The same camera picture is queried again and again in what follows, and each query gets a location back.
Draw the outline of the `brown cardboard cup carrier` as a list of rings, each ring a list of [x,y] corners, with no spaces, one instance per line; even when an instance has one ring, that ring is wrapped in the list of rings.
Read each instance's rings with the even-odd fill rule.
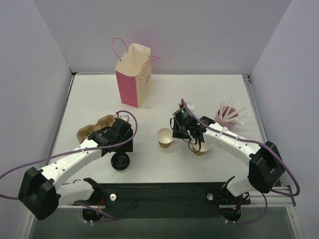
[[[115,117],[113,115],[106,115],[100,118],[95,124],[89,124],[80,128],[76,134],[78,142],[82,143],[93,132],[101,130],[102,128],[105,128],[107,126],[112,126],[114,122]]]

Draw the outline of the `brown paper cup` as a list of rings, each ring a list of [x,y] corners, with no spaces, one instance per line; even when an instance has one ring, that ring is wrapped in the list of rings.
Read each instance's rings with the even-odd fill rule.
[[[157,140],[160,147],[162,148],[170,147],[173,141],[172,130],[170,128],[161,128],[157,132]]]
[[[209,143],[197,143],[192,146],[192,151],[195,155],[197,156],[202,156],[204,155],[209,149],[211,148],[211,144]]]

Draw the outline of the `black plastic cup lid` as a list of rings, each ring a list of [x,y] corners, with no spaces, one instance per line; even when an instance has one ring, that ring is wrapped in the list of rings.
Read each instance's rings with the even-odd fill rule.
[[[130,158],[126,153],[115,153],[111,157],[111,166],[118,170],[125,170],[130,164]]]

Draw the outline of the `pink paper gift bag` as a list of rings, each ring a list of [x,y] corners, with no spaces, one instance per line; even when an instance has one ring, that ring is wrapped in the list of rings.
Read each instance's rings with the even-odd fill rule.
[[[131,43],[124,44],[126,51],[120,56],[114,47],[115,37],[111,42],[112,50],[119,61],[115,67],[115,74],[121,102],[125,105],[139,108],[152,84],[152,62],[159,60],[151,53],[151,48]]]

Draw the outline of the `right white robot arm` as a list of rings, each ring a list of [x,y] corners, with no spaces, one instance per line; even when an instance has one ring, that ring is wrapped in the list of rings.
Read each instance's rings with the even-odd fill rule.
[[[240,159],[248,166],[242,176],[231,177],[221,190],[222,200],[232,203],[244,193],[259,191],[269,193],[285,172],[279,161],[265,148],[246,142],[245,138],[230,132],[226,127],[208,117],[196,120],[182,107],[173,113],[173,138],[192,144],[194,153],[202,153],[214,145]]]

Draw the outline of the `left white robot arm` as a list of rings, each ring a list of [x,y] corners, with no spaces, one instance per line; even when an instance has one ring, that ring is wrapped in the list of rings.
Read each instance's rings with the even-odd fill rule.
[[[85,200],[97,204],[101,199],[100,185],[90,178],[66,184],[65,181],[89,163],[113,153],[111,166],[125,170],[133,151],[133,129],[129,116],[107,115],[77,132],[79,146],[72,154],[40,169],[31,167],[23,177],[18,199],[38,220],[48,218],[58,206]]]

